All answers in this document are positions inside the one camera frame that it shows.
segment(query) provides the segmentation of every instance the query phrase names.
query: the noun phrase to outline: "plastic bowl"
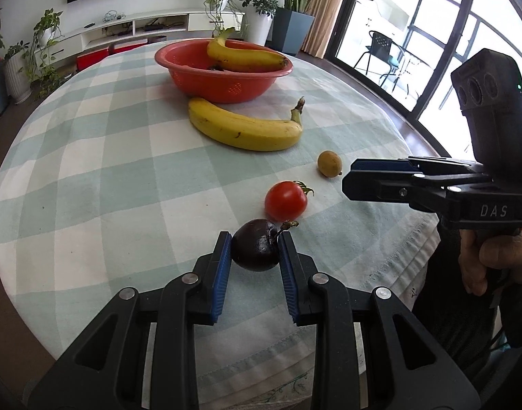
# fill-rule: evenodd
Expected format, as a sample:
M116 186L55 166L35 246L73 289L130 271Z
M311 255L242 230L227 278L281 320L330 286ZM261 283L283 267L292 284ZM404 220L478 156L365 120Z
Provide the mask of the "plastic bowl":
M242 103L262 95L278 77L293 70L291 60L275 72L230 72L207 70L215 64L206 52L210 39L183 40L159 49L155 61L170 71L175 85L190 97L202 97L212 103ZM235 49L259 49L264 46L227 40Z

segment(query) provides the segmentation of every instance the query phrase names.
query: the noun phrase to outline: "cable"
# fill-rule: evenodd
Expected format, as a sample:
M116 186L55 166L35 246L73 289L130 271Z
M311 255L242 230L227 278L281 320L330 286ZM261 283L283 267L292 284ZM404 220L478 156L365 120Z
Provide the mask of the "cable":
M167 26L167 28L170 29L170 28L175 28L177 26L183 26L183 25L185 25L185 22L174 22L174 23L170 24L169 26Z
M462 366L462 371L471 367L471 365L475 361L477 361L481 356L483 356L484 354L487 353L487 350L489 353L492 352L494 349L491 350L490 347L494 344L494 342L496 342L498 339L500 339L502 334L503 334L503 328L500 328L499 331L496 333L496 335L488 342L487 345L485 345L481 350L479 350L479 352L475 356L473 356L469 361L464 363L464 365Z
M504 348L506 345L509 345L509 343L506 341L506 342L503 342L502 344L498 345L498 346L495 346L494 348L491 348L489 351L492 353L492 352L495 352L496 350L500 350L502 348Z
M105 13L105 15L103 16L102 21L103 21L104 23L107 23L107 22L109 22L109 21L114 20L115 18L117 18L117 11L110 10L110 11L107 11L107 12Z

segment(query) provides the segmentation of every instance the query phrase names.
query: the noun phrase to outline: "camera lens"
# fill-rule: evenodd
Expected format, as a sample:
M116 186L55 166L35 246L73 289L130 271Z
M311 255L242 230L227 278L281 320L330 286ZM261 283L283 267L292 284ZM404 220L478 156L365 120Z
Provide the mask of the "camera lens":
M465 105L467 103L466 91L464 91L464 88L462 88L461 86L458 88L458 98L460 99L462 105Z
M498 95L498 85L496 84L496 79L489 73L485 74L485 87L490 97L496 98Z
M483 93L481 92L481 87L479 83L475 79L469 79L468 81L469 94L471 95L473 102L476 105L480 105L483 101Z

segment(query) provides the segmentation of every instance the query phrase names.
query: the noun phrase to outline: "plum stem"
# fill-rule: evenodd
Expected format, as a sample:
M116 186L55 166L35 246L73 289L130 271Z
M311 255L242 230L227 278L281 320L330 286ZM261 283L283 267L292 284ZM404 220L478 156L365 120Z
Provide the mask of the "plum stem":
M290 230L291 228L293 228L295 226L298 226L297 220L286 220L284 223L282 223L282 226L280 227L280 231L278 231L278 234L276 234L276 237L278 237L284 231Z

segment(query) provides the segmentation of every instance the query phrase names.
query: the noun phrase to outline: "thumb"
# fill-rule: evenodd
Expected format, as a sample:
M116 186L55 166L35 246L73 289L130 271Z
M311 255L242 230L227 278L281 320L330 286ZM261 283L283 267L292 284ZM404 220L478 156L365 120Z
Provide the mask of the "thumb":
M490 268L522 267L522 232L519 235L498 235L487 239L479 251L479 260Z

